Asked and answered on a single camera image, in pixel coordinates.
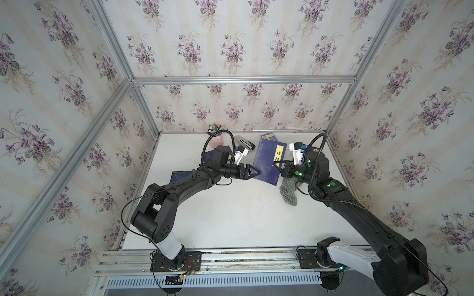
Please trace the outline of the grey patterned cloth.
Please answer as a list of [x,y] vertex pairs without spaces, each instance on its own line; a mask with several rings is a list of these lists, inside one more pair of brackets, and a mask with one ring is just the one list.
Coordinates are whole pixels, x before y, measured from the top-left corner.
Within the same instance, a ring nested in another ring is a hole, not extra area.
[[298,180],[293,178],[283,178],[279,191],[285,203],[290,206],[297,206],[296,191],[298,189]]

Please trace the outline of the blue book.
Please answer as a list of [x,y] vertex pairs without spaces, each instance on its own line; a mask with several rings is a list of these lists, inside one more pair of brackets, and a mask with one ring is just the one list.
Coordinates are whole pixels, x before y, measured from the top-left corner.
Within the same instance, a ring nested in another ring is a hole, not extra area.
[[170,177],[170,183],[176,183],[182,179],[191,176],[192,174],[192,171],[173,171]]
[[255,179],[276,186],[280,173],[274,167],[274,162],[285,158],[286,148],[286,143],[260,139],[253,163],[253,167],[256,168],[260,174],[256,176]]
[[203,164],[206,166],[212,167],[216,164],[215,152],[214,150],[210,150],[204,153],[204,161]]

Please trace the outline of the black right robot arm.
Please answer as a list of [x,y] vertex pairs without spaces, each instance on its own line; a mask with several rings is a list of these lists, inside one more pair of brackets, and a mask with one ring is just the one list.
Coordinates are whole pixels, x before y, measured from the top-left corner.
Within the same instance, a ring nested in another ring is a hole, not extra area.
[[284,178],[308,185],[308,194],[343,217],[371,246],[364,252],[336,237],[317,244],[316,262],[322,268],[343,265],[375,281],[386,296],[408,296],[429,282],[427,250],[417,239],[406,239],[356,200],[349,189],[332,178],[321,148],[295,143],[293,160],[273,166]]

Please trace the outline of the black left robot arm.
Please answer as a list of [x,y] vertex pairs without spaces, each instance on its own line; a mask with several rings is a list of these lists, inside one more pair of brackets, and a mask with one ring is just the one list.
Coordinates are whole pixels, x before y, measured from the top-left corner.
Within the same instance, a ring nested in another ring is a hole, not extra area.
[[146,188],[131,217],[131,224],[168,260],[182,259],[185,248],[172,234],[178,206],[195,194],[210,189],[222,179],[250,180],[261,170],[250,164],[238,164],[235,151],[228,146],[217,146],[201,154],[201,163],[190,176],[159,186]]

